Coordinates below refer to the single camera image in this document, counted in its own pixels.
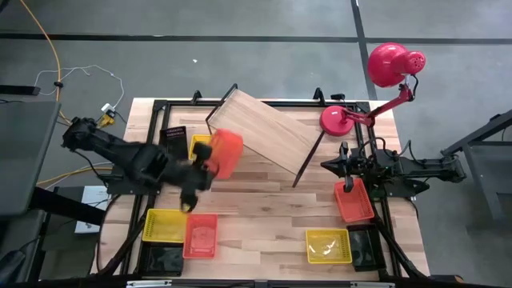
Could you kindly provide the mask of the red desk lamp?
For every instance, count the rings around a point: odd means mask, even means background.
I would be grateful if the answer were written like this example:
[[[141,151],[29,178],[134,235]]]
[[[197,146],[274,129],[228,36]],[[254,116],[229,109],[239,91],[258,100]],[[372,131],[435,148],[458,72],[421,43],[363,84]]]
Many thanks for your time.
[[[329,106],[320,116],[320,127],[328,135],[340,137],[348,134],[355,123],[374,126],[375,119],[380,114],[415,100],[417,87],[409,85],[409,78],[416,78],[425,66],[426,56],[421,51],[408,50],[395,42],[377,46],[368,58],[369,78],[373,84],[381,88],[397,86],[398,96],[365,114],[342,106]]]

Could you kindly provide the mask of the grey desk top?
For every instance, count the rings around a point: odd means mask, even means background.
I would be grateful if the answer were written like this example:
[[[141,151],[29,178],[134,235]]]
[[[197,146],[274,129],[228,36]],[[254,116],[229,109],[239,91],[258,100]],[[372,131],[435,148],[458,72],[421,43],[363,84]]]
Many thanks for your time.
[[[42,168],[60,104],[0,104],[0,218],[24,214]]]

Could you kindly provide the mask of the black metal table frame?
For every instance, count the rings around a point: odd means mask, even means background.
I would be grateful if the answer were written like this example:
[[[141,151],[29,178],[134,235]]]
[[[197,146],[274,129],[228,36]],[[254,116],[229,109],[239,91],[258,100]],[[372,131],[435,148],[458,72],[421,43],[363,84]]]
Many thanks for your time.
[[[127,141],[145,141],[156,98],[132,101],[124,133]],[[208,134],[205,119],[212,106],[185,106],[172,101],[169,126],[186,126],[187,136]],[[378,272],[355,272],[352,265],[310,264],[306,230],[345,228],[334,197],[334,174],[320,162],[338,156],[342,141],[357,147],[357,135],[368,139],[366,127],[343,138],[324,136],[295,188],[295,175],[244,148],[232,178],[214,182],[200,194],[195,213],[218,215],[218,243],[213,259],[186,259],[181,279],[378,280]],[[135,196],[121,196],[106,217],[100,240],[102,266],[125,241]],[[408,258],[424,274],[429,267],[416,209],[407,200],[390,198],[394,236]]]

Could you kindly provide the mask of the grey metal table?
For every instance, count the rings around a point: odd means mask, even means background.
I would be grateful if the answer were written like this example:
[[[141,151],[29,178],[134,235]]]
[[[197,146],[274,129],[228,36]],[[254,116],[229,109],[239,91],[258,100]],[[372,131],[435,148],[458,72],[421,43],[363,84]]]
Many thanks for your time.
[[[509,127],[512,131],[512,110],[493,116],[484,126],[441,150],[444,156],[464,153],[476,187],[496,222],[506,219],[499,196],[512,196],[512,141],[487,139]]]

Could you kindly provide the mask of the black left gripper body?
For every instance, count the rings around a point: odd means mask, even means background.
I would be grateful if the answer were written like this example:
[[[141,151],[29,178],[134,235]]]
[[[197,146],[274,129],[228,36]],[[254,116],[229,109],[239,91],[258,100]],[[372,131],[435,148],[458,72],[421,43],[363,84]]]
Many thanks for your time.
[[[201,186],[201,172],[189,163],[170,161],[164,168],[164,182],[183,190],[198,190]]]

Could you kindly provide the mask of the yellow plastic basket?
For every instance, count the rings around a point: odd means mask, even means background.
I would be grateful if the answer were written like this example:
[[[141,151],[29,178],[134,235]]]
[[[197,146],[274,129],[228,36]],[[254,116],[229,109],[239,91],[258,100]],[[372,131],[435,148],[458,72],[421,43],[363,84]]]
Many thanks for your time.
[[[187,215],[180,210],[148,209],[144,242],[184,243]]]
[[[306,230],[306,254],[310,264],[351,264],[348,230]]]
[[[208,145],[210,143],[210,139],[211,139],[211,136],[208,134],[194,134],[190,140],[189,160],[193,161],[196,159],[196,154],[194,153],[194,146],[197,143]]]

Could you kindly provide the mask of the black flat plate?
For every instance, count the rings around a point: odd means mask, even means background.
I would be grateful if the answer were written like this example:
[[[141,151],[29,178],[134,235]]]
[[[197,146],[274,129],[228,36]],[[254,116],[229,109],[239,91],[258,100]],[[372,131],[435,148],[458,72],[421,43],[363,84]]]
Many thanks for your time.
[[[37,96],[41,91],[37,86],[0,85],[0,94]]]

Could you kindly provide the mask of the wooden shelf with black legs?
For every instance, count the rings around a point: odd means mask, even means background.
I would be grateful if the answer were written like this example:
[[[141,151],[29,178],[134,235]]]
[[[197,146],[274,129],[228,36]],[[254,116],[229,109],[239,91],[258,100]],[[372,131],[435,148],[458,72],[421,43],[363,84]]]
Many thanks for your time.
[[[210,130],[239,134],[243,144],[295,175],[296,186],[322,133],[241,91],[236,84],[206,117]]]

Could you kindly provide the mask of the black plastic basket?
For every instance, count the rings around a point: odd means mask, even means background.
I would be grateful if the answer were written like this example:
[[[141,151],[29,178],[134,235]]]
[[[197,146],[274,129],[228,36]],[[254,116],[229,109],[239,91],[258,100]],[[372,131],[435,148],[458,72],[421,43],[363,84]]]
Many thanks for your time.
[[[188,143],[185,126],[160,130],[159,143],[166,152],[178,160],[188,159]]]
[[[184,267],[182,254],[182,243],[145,243],[140,254],[138,272],[143,276],[180,277]]]
[[[375,224],[348,226],[352,264],[356,272],[386,268],[378,228]]]

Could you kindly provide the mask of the orange plastic basket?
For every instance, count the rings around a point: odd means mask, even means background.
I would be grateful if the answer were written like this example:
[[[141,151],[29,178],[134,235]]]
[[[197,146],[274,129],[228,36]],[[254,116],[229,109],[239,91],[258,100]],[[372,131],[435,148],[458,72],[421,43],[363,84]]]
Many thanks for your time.
[[[368,193],[360,178],[353,180],[354,186],[350,192],[345,192],[344,182],[334,185],[334,196],[339,213],[344,222],[369,220],[374,217],[374,211]]]
[[[216,214],[189,214],[183,245],[185,259],[212,259],[215,256],[218,234]]]
[[[243,152],[242,136],[219,129],[211,137],[212,154],[206,164],[217,179],[228,179],[234,172]]]

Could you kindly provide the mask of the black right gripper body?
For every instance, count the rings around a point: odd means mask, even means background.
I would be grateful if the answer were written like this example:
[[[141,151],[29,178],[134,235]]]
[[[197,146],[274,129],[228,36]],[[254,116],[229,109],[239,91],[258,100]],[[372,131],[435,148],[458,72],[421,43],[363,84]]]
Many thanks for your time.
[[[374,178],[376,176],[376,157],[360,156],[358,154],[350,156],[350,175],[363,176],[364,178]]]

